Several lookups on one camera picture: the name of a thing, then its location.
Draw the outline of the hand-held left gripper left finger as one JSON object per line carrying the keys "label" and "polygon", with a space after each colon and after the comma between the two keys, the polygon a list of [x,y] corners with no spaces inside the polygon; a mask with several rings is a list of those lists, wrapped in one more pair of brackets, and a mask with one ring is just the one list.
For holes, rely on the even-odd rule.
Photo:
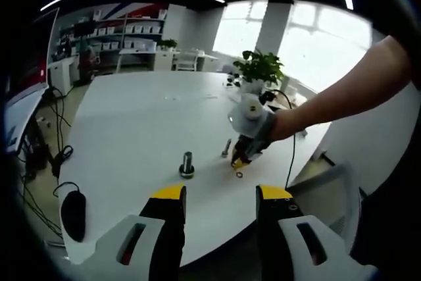
{"label": "hand-held left gripper left finger", "polygon": [[185,245],[187,188],[155,192],[138,215],[102,235],[74,268],[75,280],[177,280]]}

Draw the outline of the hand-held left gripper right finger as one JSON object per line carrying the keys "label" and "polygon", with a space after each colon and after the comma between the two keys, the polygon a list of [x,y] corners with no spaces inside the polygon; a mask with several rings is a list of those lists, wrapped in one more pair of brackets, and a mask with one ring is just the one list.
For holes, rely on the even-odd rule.
{"label": "hand-held left gripper right finger", "polygon": [[262,280],[375,280],[345,241],[312,215],[304,215],[283,188],[256,187],[257,243]]}

